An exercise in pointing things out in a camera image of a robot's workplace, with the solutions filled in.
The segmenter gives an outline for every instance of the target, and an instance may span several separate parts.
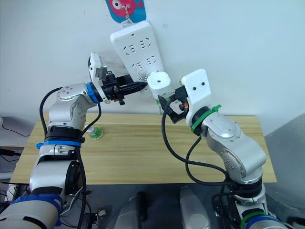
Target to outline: green cable tie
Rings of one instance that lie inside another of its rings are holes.
[[[255,212],[252,212],[252,213],[246,215],[246,216],[243,218],[243,220],[242,220],[242,222],[241,222],[241,224],[240,224],[240,228],[241,228],[241,229],[244,229],[244,226],[245,226],[245,224],[246,224],[246,221],[247,221],[249,218],[252,218],[253,216],[260,216],[260,215],[266,215],[266,213],[264,213],[264,212],[262,212],[262,211],[255,211]]]
[[[192,125],[191,130],[194,133],[195,129],[197,128],[197,126],[210,114],[217,112],[219,110],[219,108],[221,107],[220,104],[218,104],[217,106],[214,106],[211,110],[205,112],[202,116],[200,116],[200,118],[197,119],[197,121]]]

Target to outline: power outlet socket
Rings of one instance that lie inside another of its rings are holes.
[[[110,36],[134,81],[146,82],[151,72],[163,71],[157,41],[148,21],[141,21]]]

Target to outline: black cable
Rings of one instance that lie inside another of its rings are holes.
[[[186,155],[186,159],[189,159],[190,155],[191,155],[191,152],[194,150],[194,148],[198,145],[198,143],[201,141],[202,137],[199,136],[198,139],[194,142],[194,144],[191,146],[191,148],[189,149],[187,155]],[[189,165],[187,163],[185,163],[185,169],[186,169],[186,172],[187,172],[187,175],[193,180],[195,181],[196,183],[198,184],[201,184],[201,185],[206,185],[205,183],[206,182],[203,182],[203,181],[200,181],[198,179],[196,179],[190,172],[189,170]],[[220,190],[220,193],[224,193],[224,188],[225,188],[225,185],[222,185],[221,186],[221,190]],[[215,198],[218,197],[218,202],[219,202],[219,206],[220,206],[220,211],[218,208],[215,207]],[[214,207],[214,209],[216,210],[216,212],[218,213],[218,215],[220,216],[220,218],[222,219],[222,224],[223,224],[223,228],[224,227],[224,221],[228,221],[234,228],[239,228],[233,221],[231,221],[229,219],[229,217],[227,215],[225,215],[223,213],[223,205],[222,205],[222,195],[218,195],[218,194],[215,194],[213,197],[212,197],[212,205]]]
[[[23,134],[20,134],[19,132],[14,131],[14,130],[11,130],[11,129],[8,129],[8,128],[4,127],[3,125],[2,125],[2,127],[3,127],[3,129],[5,129],[5,130],[12,131],[12,132],[14,132],[14,133],[17,133],[17,134],[19,134],[19,135],[23,136],[23,137],[28,137],[28,136],[30,136],[30,135],[23,135]]]
[[[228,177],[228,173],[223,169],[223,168],[220,168],[218,166],[215,166],[215,165],[211,165],[211,164],[207,164],[207,163],[202,163],[202,162],[197,162],[197,161],[191,161],[191,160],[188,160],[179,156],[178,154],[176,154],[176,152],[172,149],[171,145],[169,144],[168,142],[168,139],[167,139],[167,136],[166,136],[166,131],[165,131],[165,119],[166,119],[166,115],[167,115],[167,111],[170,107],[170,104],[173,102],[173,99],[170,97],[170,100],[166,103],[165,105],[165,108],[164,108],[164,112],[163,112],[163,115],[162,115],[162,121],[161,121],[161,130],[162,130],[162,136],[163,136],[163,140],[164,140],[164,143],[167,147],[167,149],[171,152],[171,154],[177,158],[178,160],[180,161],[183,161],[184,163],[186,164],[191,164],[191,165],[197,165],[197,166],[204,166],[204,167],[209,167],[209,168],[214,168],[214,169],[217,169],[219,171],[221,171],[226,177]],[[190,155],[190,153],[192,152],[192,150],[194,149],[194,147],[199,143],[200,139],[198,139],[194,145],[191,147],[191,149],[189,150],[188,154]],[[233,182],[228,182],[228,181],[222,181],[222,182],[203,182],[203,181],[200,181],[198,179],[196,179],[195,177],[193,177],[190,173],[188,173],[188,175],[190,175],[190,178],[192,180],[194,180],[195,182],[199,182],[201,183],[202,185],[208,185],[208,186],[219,186],[219,185],[231,185],[231,186],[236,186],[235,183]]]
[[[235,193],[237,192],[230,192],[230,193],[224,193],[224,186],[221,187],[221,191],[218,194],[215,194],[212,196],[212,205],[215,209],[215,211],[217,212],[217,214],[220,216],[220,218],[222,218],[223,220],[227,221],[228,223],[230,223],[231,226],[233,226],[235,229],[240,229],[240,227],[238,225],[236,225],[230,218],[229,216],[224,212],[224,207],[223,207],[223,203],[222,203],[222,197],[223,196],[231,196],[231,195],[235,195]],[[218,204],[220,206],[220,210],[218,208],[215,207],[215,198],[218,197]]]
[[[72,195],[69,195],[69,197],[74,197],[74,198],[77,198],[77,199],[82,200],[82,198],[77,197],[77,196],[72,196]],[[88,207],[88,209],[89,209],[89,213],[92,213],[91,206],[89,205],[89,203],[88,203],[88,202],[86,202],[86,205],[87,205],[87,207]]]
[[[2,181],[1,183],[7,184],[7,185],[23,185],[23,186],[30,186],[30,184],[27,184],[27,183],[13,183],[13,182],[6,182],[6,181]]]
[[[0,157],[2,157],[4,160],[6,160],[7,162],[12,162],[12,161],[18,161],[19,159],[15,159],[15,160],[8,160],[6,159],[3,155],[0,155]]]
[[[51,90],[50,92],[48,92],[44,98],[42,99],[41,103],[40,103],[40,106],[39,106],[39,116],[40,116],[40,119],[41,119],[41,123],[42,123],[42,127],[43,127],[43,131],[44,131],[44,137],[46,137],[46,134],[48,132],[48,129],[47,129],[47,126],[46,126],[46,123],[44,121],[44,117],[43,117],[43,105],[44,103],[46,102],[47,98],[53,94],[54,92],[56,91],[59,91],[62,87],[58,87],[58,88],[55,88],[53,90]]]
[[[12,199],[14,199],[15,195],[10,191],[10,187],[8,187],[8,192],[11,193],[11,195],[13,196]]]
[[[96,117],[96,119],[94,119],[86,128],[83,129],[83,131],[81,132],[81,135],[78,138],[78,142],[81,141],[82,136],[84,135],[84,133],[94,124],[96,123],[97,120],[99,120],[99,118],[101,117],[102,114],[102,110],[101,110],[101,105],[97,104],[98,108],[99,108],[99,114]],[[80,169],[81,169],[81,181],[82,181],[82,204],[81,204],[81,214],[80,214],[80,219],[78,221],[78,225],[77,228],[81,229],[81,225],[82,225],[82,221],[84,219],[84,214],[85,214],[85,209],[86,209],[86,203],[87,203],[87,183],[86,183],[86,174],[85,174],[85,168],[84,168],[84,164],[82,162],[81,159],[81,151],[80,149],[77,147],[76,148],[76,154],[77,154],[77,159],[78,162],[80,164]]]

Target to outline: power cord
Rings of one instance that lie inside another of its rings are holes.
[[[19,135],[23,136],[23,137],[29,137],[29,136],[30,136],[30,135],[23,135],[23,134],[21,134],[21,133],[19,133],[19,132],[15,131],[15,130],[8,129],[8,128],[4,127],[4,125],[2,125],[2,127],[3,127],[3,129],[5,129],[5,130],[12,131],[12,132],[14,132],[14,133],[17,133],[17,134],[19,134]]]
[[[164,112],[163,112],[163,115],[162,115],[162,120],[161,120],[161,130],[162,130],[162,136],[163,136],[163,140],[164,140],[164,143],[167,147],[167,149],[171,152],[171,154],[177,158],[178,160],[184,162],[187,166],[187,173],[188,175],[190,176],[190,178],[195,181],[196,183],[200,183],[202,185],[207,185],[207,186],[221,186],[221,185],[228,185],[228,186],[233,186],[233,187],[236,187],[236,184],[233,183],[233,182],[229,182],[229,181],[222,181],[222,182],[204,182],[204,181],[200,181],[198,179],[196,179],[194,176],[192,176],[192,174],[190,173],[189,169],[188,169],[188,165],[196,165],[196,166],[204,166],[204,167],[209,167],[209,168],[214,168],[214,169],[217,169],[218,171],[222,172],[225,177],[228,177],[228,173],[223,169],[223,168],[220,168],[218,166],[215,166],[215,165],[211,165],[211,164],[208,164],[208,163],[202,163],[202,162],[197,162],[197,161],[191,161],[189,160],[189,156],[188,158],[183,158],[181,156],[179,156],[171,147],[170,143],[168,142],[168,139],[167,139],[167,136],[166,136],[166,130],[165,130],[165,120],[166,120],[166,115],[167,115],[167,112],[168,112],[168,109],[170,107],[170,104],[175,100],[175,97],[174,96],[171,96],[170,97],[170,100],[166,103],[165,105],[165,108],[164,108]],[[195,144],[191,147],[191,149],[189,150],[189,155],[190,153],[192,152],[192,150],[195,148],[195,146],[199,143],[200,141],[200,138],[198,138],[198,140],[195,142]]]
[[[44,137],[46,137],[47,135],[47,132],[48,132],[48,129],[47,129],[47,126],[46,126],[46,122],[44,121],[44,117],[43,117],[43,105],[44,103],[46,102],[47,98],[53,94],[54,92],[56,91],[59,91],[62,87],[58,87],[58,88],[55,88],[51,91],[49,91],[45,96],[44,98],[42,99],[41,103],[40,103],[40,106],[39,106],[39,116],[40,116],[40,119],[41,119],[41,124],[42,124],[42,128],[43,128],[43,131],[44,131]]]
[[[8,160],[6,159],[3,155],[0,155],[0,157],[2,157],[4,160],[6,160],[7,162],[12,162],[12,161],[18,161],[19,159],[15,159],[15,160]]]
[[[191,148],[189,149],[187,155],[186,155],[186,159],[189,159],[192,151],[194,150],[194,148],[198,145],[198,143],[201,141],[202,137],[199,136],[198,139],[194,142],[194,144],[191,146]],[[186,172],[187,172],[187,175],[193,180],[195,181],[196,183],[200,184],[200,185],[207,185],[206,182],[203,182],[203,181],[200,181],[198,179],[196,179],[190,172],[189,170],[189,165],[187,163],[185,163],[185,169],[186,169]],[[213,197],[212,197],[212,206],[214,207],[215,211],[217,212],[217,214],[220,216],[220,218],[222,219],[222,224],[223,224],[223,228],[224,225],[225,225],[225,221],[229,222],[235,229],[239,229],[239,227],[232,221],[230,220],[230,218],[227,216],[227,214],[223,213],[223,210],[224,210],[224,207],[223,207],[223,204],[222,204],[222,194],[224,193],[224,188],[225,188],[225,185],[221,185],[221,195],[219,194],[215,194]],[[215,205],[215,198],[216,197],[219,197],[218,199],[218,204],[220,206],[220,209],[218,207],[216,207]]]
[[[81,132],[81,135],[78,138],[78,141],[81,140],[82,136],[84,135],[84,133],[94,124],[97,122],[97,120],[100,119],[101,115],[102,115],[102,109],[101,109],[101,105],[97,104],[98,108],[99,108],[99,114],[97,115],[96,119],[94,119],[89,125],[87,125],[83,131]],[[85,174],[85,168],[81,159],[81,151],[80,148],[77,147],[76,148],[76,153],[77,153],[77,159],[78,162],[80,164],[80,169],[81,169],[81,181],[82,181],[82,203],[81,203],[81,214],[80,214],[80,219],[78,221],[78,225],[77,228],[81,229],[81,225],[83,222],[83,218],[84,218],[84,214],[85,214],[85,209],[86,209],[86,203],[87,203],[87,183],[86,183],[86,174]]]
[[[58,87],[58,88],[55,88],[51,91],[49,91],[45,96],[44,98],[42,99],[41,101],[41,104],[39,106],[39,115],[40,115],[40,119],[41,119],[41,123],[42,123],[42,127],[43,127],[43,131],[44,131],[44,137],[46,136],[47,132],[48,132],[48,129],[47,129],[47,126],[46,126],[46,123],[45,123],[45,120],[44,120],[44,117],[43,117],[43,105],[45,103],[45,101],[48,99],[48,97],[53,94],[54,92],[56,91],[59,91],[62,87]],[[81,132],[79,138],[77,139],[78,142],[81,141],[82,139],[82,136],[84,135],[84,133],[94,124],[96,123],[97,120],[99,120],[99,118],[101,117],[101,114],[102,114],[102,110],[101,110],[101,105],[100,104],[97,104],[98,108],[99,108],[99,114],[97,116],[96,119],[94,119],[88,126],[86,126],[83,131]],[[82,225],[82,222],[83,222],[83,218],[84,218],[84,214],[85,214],[85,209],[86,209],[86,203],[87,203],[87,183],[86,183],[86,174],[85,174],[85,168],[84,168],[84,165],[83,165],[83,162],[82,162],[82,159],[81,159],[81,152],[80,152],[80,148],[79,147],[76,147],[76,154],[77,154],[77,159],[78,159],[78,162],[80,164],[80,170],[81,170],[81,181],[82,181],[82,204],[81,204],[81,214],[80,214],[80,219],[78,221],[78,225],[77,225],[77,228],[78,229],[81,229],[81,225]]]

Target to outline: blue tape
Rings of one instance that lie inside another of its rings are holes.
[[[90,96],[90,98],[96,103],[99,104],[99,100],[96,98],[94,91],[91,88],[91,83],[87,83],[87,94]]]
[[[255,224],[259,221],[262,221],[262,220],[271,220],[271,221],[276,221],[276,222],[283,224],[281,221],[279,221],[276,218],[271,217],[271,216],[257,216],[257,217],[254,217],[249,220],[245,229],[249,229],[253,224]]]
[[[53,140],[53,141],[46,141],[43,143],[38,143],[38,144],[36,144],[36,148],[40,149],[44,145],[67,145],[67,146],[81,147],[81,143],[79,143],[79,142]]]
[[[63,201],[62,198],[60,197],[60,195],[58,194],[39,194],[39,195],[29,195],[29,196],[24,196],[24,197],[19,197],[17,198],[15,201],[13,201],[11,203],[12,204],[17,204],[20,202],[26,202],[26,201],[45,201],[48,202],[52,205],[54,205],[54,207],[57,209],[58,212],[58,220],[56,222],[56,226],[60,226],[61,225],[61,221],[60,221],[60,216],[61,216],[61,209],[62,209],[62,205],[63,205]]]

